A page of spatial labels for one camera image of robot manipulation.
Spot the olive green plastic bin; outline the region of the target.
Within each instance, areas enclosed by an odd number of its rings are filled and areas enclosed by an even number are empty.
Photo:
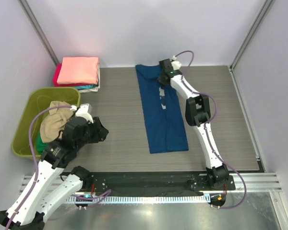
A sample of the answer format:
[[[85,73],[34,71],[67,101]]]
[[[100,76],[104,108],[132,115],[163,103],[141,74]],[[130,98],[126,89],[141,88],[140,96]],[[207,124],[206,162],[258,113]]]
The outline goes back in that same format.
[[[79,106],[81,95],[72,87],[47,87],[34,91],[28,98],[22,117],[12,141],[13,153],[24,159],[33,159],[29,145],[29,127],[34,117],[47,109],[52,101],[64,101]]]

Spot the blue mickey t shirt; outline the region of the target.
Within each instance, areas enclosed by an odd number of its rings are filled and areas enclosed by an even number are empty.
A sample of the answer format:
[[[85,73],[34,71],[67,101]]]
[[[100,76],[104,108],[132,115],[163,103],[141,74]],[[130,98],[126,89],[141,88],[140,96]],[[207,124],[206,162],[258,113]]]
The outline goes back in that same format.
[[[135,70],[150,153],[188,151],[177,93],[157,80],[161,67],[136,65]]]

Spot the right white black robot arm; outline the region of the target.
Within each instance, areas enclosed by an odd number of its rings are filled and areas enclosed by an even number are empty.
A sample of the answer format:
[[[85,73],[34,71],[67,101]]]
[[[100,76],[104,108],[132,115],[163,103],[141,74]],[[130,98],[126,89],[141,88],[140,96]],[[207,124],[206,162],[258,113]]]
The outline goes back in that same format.
[[[185,99],[185,119],[198,136],[204,152],[207,181],[212,188],[225,188],[229,180],[229,172],[226,164],[217,149],[210,121],[209,96],[197,91],[183,77],[180,71],[181,64],[172,59],[164,59],[159,62],[161,74],[158,81],[172,87]]]

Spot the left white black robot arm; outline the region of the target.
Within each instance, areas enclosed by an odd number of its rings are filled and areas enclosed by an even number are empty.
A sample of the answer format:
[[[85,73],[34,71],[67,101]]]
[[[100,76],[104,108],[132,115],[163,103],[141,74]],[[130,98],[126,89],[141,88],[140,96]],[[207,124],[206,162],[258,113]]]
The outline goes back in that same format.
[[[53,212],[71,195],[90,188],[89,170],[76,166],[55,190],[48,194],[54,180],[74,160],[86,144],[104,141],[108,130],[98,117],[86,120],[73,117],[65,126],[61,139],[49,143],[29,183],[7,210],[0,211],[0,225],[8,230],[41,230]]]

